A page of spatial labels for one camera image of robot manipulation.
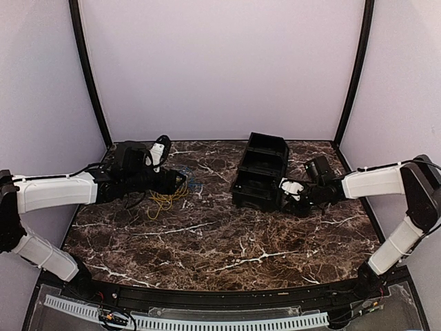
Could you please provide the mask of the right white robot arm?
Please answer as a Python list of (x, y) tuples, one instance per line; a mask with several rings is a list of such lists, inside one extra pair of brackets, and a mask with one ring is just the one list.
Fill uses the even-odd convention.
[(340, 201), (393, 194), (406, 198), (404, 220), (358, 268), (357, 279), (351, 285), (358, 299), (378, 291), (390, 270), (440, 228), (440, 166), (425, 154), (389, 165), (358, 168), (339, 177), (326, 157), (312, 159), (304, 167), (308, 181), (281, 178), (278, 183), (287, 198), (285, 209), (298, 216), (314, 206)]

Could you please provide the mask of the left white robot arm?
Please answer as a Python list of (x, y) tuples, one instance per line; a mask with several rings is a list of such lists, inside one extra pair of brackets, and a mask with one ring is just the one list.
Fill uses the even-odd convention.
[(60, 280), (83, 301), (97, 295), (87, 269), (73, 256), (52, 245), (21, 222), (21, 215), (63, 205), (109, 203), (133, 193), (151, 190), (174, 194), (186, 181), (184, 174), (161, 167), (142, 166), (133, 172), (119, 172), (93, 163), (76, 174), (45, 177), (13, 176), (1, 171), (1, 251), (12, 252)]

